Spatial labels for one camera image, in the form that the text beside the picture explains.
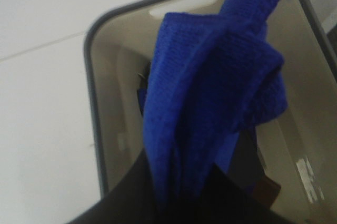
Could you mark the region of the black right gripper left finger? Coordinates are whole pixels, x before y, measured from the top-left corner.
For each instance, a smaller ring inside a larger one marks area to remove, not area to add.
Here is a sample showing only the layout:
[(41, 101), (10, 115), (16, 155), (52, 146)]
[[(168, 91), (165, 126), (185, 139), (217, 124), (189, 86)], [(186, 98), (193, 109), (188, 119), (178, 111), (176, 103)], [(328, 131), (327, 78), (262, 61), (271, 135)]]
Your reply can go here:
[(167, 223), (157, 211), (145, 151), (111, 192), (70, 223)]

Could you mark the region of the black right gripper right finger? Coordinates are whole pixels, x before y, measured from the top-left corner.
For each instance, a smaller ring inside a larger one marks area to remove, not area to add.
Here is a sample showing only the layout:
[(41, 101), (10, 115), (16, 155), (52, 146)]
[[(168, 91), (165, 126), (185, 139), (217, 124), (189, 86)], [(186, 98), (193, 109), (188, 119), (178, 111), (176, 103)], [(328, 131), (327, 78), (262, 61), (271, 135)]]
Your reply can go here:
[(195, 201), (182, 201), (168, 223), (280, 223), (281, 218), (242, 191), (213, 166)]

